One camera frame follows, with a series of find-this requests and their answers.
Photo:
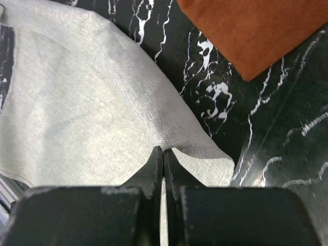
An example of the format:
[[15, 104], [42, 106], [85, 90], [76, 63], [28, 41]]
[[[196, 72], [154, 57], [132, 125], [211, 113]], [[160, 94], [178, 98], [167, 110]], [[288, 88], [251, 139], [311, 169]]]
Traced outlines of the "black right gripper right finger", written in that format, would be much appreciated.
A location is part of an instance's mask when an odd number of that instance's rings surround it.
[[281, 188], [207, 187], [163, 154], [169, 245], [320, 245], [301, 199]]

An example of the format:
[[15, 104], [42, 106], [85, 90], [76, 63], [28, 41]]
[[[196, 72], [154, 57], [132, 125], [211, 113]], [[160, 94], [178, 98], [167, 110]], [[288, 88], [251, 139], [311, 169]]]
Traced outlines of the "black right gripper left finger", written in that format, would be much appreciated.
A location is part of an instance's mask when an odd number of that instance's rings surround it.
[[14, 205], [1, 245], [159, 245], [163, 153], [120, 186], [37, 187]]

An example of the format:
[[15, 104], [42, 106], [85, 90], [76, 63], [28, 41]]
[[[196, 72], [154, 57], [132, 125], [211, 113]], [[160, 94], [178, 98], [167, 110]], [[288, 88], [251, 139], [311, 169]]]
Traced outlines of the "grey cloth napkin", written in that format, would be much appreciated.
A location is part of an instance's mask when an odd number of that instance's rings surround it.
[[147, 53], [93, 11], [1, 1], [14, 66], [1, 113], [1, 173], [33, 186], [119, 185], [155, 146], [207, 186], [234, 162]]

